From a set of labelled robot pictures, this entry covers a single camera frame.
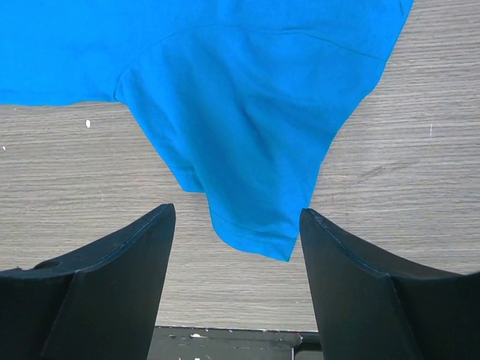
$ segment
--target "blue t-shirt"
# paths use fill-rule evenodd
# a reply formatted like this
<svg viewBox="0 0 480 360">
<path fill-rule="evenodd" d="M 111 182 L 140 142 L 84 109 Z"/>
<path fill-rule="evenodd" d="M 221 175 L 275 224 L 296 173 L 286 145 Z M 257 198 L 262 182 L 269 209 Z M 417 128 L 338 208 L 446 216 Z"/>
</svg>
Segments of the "blue t-shirt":
<svg viewBox="0 0 480 360">
<path fill-rule="evenodd" d="M 320 164 L 412 3 L 4 0 L 0 104 L 126 104 L 227 244 L 288 261 Z"/>
</svg>

